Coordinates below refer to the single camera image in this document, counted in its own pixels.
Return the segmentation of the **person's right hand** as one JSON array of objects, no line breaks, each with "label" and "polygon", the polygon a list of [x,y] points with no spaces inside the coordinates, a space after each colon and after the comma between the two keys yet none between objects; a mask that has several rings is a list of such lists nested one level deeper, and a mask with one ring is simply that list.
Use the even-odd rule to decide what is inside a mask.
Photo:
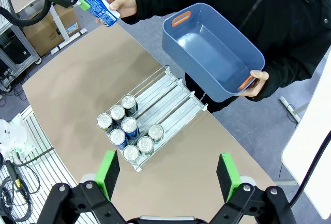
[{"label": "person's right hand", "polygon": [[109,9],[118,11],[121,18],[133,16],[137,13],[136,0],[106,0]]}]

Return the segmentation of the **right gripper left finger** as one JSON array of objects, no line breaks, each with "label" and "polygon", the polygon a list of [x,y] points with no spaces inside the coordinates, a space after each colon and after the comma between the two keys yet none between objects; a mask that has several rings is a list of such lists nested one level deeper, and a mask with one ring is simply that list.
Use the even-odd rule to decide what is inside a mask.
[{"label": "right gripper left finger", "polygon": [[94,180],[52,187],[37,223],[76,223],[82,213],[92,213],[98,223],[126,223],[111,203],[119,172],[117,151],[107,151]]}]

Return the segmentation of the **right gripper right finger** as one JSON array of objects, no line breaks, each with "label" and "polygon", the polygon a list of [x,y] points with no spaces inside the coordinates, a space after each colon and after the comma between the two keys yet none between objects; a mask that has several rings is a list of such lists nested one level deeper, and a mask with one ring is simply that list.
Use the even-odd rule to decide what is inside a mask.
[{"label": "right gripper right finger", "polygon": [[224,205],[210,223],[239,223],[243,216],[253,216],[256,223],[296,223],[283,189],[244,183],[229,153],[220,154],[216,174]]}]

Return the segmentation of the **person's left hand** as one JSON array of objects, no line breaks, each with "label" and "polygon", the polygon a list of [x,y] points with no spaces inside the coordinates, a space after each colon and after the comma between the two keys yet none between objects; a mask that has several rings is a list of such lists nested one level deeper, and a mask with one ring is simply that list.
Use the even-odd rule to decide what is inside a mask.
[{"label": "person's left hand", "polygon": [[254,82],[238,96],[256,97],[269,79],[269,74],[266,71],[251,70],[250,74],[255,78]]}]

